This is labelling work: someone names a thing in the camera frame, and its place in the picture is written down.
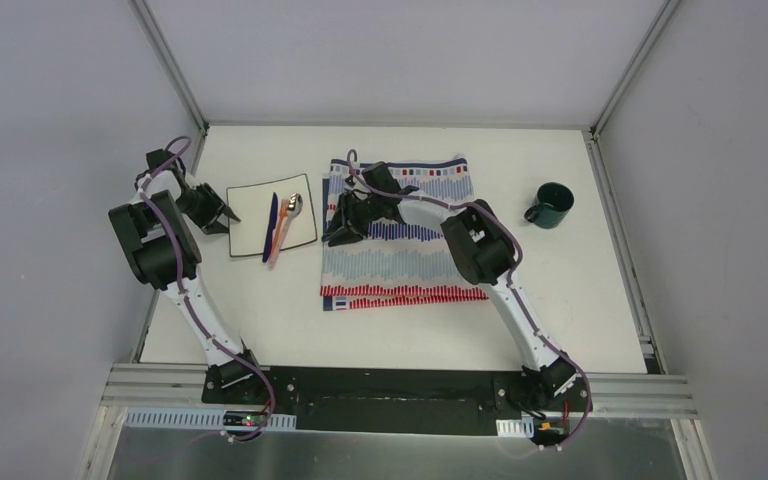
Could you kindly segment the white square plate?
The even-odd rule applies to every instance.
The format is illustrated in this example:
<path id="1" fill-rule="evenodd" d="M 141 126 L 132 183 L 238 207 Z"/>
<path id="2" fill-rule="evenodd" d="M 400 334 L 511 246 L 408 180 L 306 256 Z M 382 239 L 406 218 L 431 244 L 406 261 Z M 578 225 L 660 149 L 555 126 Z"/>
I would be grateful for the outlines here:
<path id="1" fill-rule="evenodd" d="M 239 222 L 229 225 L 229 253 L 231 257 L 261 258 L 269 225 L 272 197 L 278 201 L 298 193 L 302 197 L 301 213 L 291 222 L 282 249 L 289 250 L 314 243 L 319 238 L 310 182 L 306 174 L 300 174 L 272 182 L 229 187 L 227 204 Z"/>

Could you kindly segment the dark blue plastic knife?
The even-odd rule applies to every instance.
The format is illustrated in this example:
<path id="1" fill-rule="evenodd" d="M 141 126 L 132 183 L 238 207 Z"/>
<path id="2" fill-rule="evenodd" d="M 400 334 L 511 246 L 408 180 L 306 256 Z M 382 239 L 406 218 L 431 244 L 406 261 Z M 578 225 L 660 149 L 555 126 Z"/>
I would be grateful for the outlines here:
<path id="1" fill-rule="evenodd" d="M 271 204 L 270 204 L 270 212 L 268 217 L 267 229 L 265 233 L 264 246 L 263 246 L 263 251 L 261 256 L 261 261 L 263 263 L 266 263 L 268 261 L 272 251 L 273 237 L 274 237 L 274 232 L 277 225 L 277 220 L 279 217 L 279 210 L 280 210 L 280 200 L 278 198 L 278 195 L 276 193 L 273 193 Z"/>

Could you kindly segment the patterned cloth napkin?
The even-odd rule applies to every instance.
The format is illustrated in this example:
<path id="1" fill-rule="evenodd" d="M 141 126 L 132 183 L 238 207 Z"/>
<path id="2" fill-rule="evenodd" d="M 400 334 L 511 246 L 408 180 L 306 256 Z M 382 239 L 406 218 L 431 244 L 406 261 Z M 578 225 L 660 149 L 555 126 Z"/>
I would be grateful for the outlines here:
<path id="1" fill-rule="evenodd" d="M 393 162 L 400 186 L 414 186 L 446 203 L 474 199 L 468 162 Z M 457 272 L 443 236 L 432 230 L 377 220 L 358 243 L 323 247 L 320 295 L 325 311 L 381 308 L 487 298 Z"/>

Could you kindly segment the dark green mug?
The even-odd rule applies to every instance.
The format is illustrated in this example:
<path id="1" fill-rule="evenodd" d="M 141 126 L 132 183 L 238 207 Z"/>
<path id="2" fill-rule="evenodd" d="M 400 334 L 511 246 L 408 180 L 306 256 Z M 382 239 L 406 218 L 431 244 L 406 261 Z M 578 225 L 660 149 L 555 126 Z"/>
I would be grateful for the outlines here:
<path id="1" fill-rule="evenodd" d="M 523 217 L 527 223 L 542 229 L 557 227 L 574 206 L 573 192 L 565 185 L 548 182 L 541 185 Z"/>

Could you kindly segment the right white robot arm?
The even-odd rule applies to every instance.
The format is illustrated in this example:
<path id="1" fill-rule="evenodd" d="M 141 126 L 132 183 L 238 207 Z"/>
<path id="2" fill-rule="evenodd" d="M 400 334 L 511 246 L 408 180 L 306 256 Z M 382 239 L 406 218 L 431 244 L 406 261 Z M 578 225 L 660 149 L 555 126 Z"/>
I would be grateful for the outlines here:
<path id="1" fill-rule="evenodd" d="M 400 184 L 388 164 L 378 162 L 350 171 L 322 240 L 330 247 L 363 241 L 378 220 L 442 235 L 460 276 L 487 295 L 513 337 L 529 400 L 543 410 L 565 400 L 580 368 L 531 306 L 517 273 L 522 248 L 485 201 L 448 203 Z"/>

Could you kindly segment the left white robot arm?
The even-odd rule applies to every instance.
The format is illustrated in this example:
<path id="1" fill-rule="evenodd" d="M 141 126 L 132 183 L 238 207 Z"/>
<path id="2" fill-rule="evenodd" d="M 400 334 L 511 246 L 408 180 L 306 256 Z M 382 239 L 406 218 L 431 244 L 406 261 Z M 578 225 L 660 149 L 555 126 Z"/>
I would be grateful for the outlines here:
<path id="1" fill-rule="evenodd" d="M 238 221 L 206 183 L 197 184 L 170 147 L 147 153 L 136 193 L 108 213 L 136 279 L 172 301 L 205 356 L 202 400 L 213 404 L 265 404 L 268 390 L 252 350 L 227 325 L 201 279 L 202 255 L 189 226 L 227 234 Z"/>

